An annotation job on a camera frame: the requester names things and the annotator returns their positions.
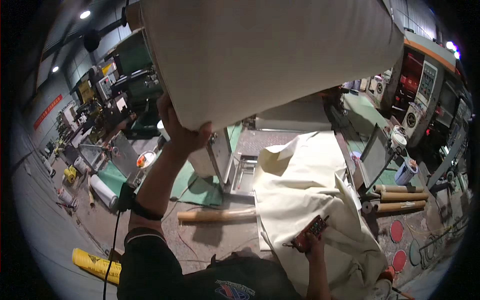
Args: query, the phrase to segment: blue bucket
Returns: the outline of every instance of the blue bucket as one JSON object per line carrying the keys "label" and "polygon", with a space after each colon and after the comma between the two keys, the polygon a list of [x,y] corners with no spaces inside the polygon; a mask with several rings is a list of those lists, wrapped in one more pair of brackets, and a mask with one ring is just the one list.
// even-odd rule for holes
{"label": "blue bucket", "polygon": [[413,175],[419,172],[418,166],[415,169],[410,166],[410,163],[408,162],[411,160],[412,159],[410,158],[405,158],[402,166],[400,166],[398,171],[395,173],[395,183],[397,185],[406,185],[413,178]]}

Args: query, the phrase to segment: orange machine trim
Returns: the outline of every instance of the orange machine trim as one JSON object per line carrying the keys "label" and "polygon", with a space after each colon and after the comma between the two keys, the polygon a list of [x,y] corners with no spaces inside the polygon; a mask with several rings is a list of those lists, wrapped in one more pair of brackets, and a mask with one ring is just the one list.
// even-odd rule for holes
{"label": "orange machine trim", "polygon": [[436,59],[437,61],[439,61],[442,65],[444,65],[447,69],[449,69],[450,71],[452,71],[453,73],[455,73],[455,66],[452,65],[451,63],[447,62],[446,59],[444,59],[443,57],[441,57],[440,55],[436,54],[435,52],[431,51],[430,49],[427,49],[425,48],[424,46],[418,44],[418,43],[415,43],[415,42],[412,42],[412,41],[409,41],[407,40],[406,38],[404,39],[404,44],[405,45],[409,45],[410,47],[413,47],[415,49],[418,49],[420,51],[422,51],[423,53],[431,56],[432,58]]}

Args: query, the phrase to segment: red remote control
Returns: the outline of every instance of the red remote control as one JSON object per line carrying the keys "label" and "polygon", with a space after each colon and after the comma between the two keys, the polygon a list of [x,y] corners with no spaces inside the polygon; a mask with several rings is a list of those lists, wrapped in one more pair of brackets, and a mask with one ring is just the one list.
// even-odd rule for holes
{"label": "red remote control", "polygon": [[322,235],[322,232],[325,228],[328,227],[326,220],[329,216],[322,220],[320,215],[316,216],[308,225],[305,227],[292,241],[293,247],[297,248],[297,250],[301,253],[306,253],[310,251],[310,243],[308,242],[306,233],[310,232],[313,234],[317,239]]}

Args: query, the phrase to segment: red banner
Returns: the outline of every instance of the red banner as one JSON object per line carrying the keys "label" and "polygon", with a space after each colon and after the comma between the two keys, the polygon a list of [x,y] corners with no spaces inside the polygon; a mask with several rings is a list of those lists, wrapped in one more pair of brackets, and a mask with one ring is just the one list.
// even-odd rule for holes
{"label": "red banner", "polygon": [[42,112],[40,117],[35,121],[33,124],[33,129],[37,129],[40,126],[40,123],[48,116],[48,114],[52,111],[52,109],[62,100],[61,94],[58,95],[55,100]]}

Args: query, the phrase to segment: wrist strap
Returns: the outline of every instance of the wrist strap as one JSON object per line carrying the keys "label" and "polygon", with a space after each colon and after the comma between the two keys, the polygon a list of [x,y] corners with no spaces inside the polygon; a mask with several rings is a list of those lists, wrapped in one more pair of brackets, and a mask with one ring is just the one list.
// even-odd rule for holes
{"label": "wrist strap", "polygon": [[141,217],[144,217],[147,220],[160,221],[163,218],[163,215],[157,215],[149,209],[141,206],[140,203],[135,199],[132,203],[132,211]]}

